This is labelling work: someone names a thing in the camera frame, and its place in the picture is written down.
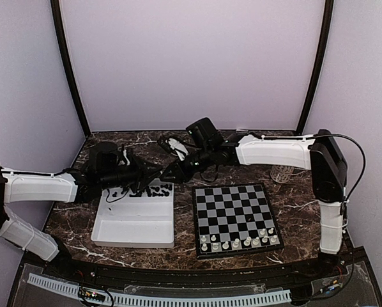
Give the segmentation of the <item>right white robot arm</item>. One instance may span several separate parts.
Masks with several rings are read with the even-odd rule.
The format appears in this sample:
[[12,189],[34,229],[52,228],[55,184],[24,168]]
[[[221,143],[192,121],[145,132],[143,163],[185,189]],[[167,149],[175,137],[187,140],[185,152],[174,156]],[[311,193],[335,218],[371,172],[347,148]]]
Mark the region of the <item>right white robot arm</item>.
[[312,266],[314,274],[327,277],[337,267],[342,246],[346,206],[347,162],[328,130],[305,136],[259,136],[236,132],[206,138],[192,132],[196,150],[177,158],[165,168],[161,180],[175,184],[190,181],[211,166],[264,164],[302,169],[310,174],[312,193],[320,206],[320,252]]

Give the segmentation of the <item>white chess queen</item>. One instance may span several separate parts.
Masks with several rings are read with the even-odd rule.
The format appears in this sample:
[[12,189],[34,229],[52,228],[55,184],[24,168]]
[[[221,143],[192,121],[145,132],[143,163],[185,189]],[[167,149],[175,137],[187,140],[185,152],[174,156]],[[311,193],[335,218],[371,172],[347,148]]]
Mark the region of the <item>white chess queen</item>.
[[232,242],[232,250],[238,250],[238,249],[241,249],[241,242],[240,242],[240,239],[235,239]]

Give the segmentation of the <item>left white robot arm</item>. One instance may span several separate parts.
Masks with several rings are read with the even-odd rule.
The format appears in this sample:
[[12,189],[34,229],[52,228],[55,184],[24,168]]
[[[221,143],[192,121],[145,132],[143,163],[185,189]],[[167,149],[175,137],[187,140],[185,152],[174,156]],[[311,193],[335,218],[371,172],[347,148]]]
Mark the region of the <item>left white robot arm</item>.
[[24,221],[7,205],[25,201],[88,203],[99,198],[103,190],[113,187],[137,192],[158,177],[161,170],[160,165],[140,158],[129,165],[103,170],[84,166],[59,173],[16,171],[0,165],[0,237],[51,263],[52,269],[63,279],[70,279],[77,273],[77,266],[69,259],[65,245]]

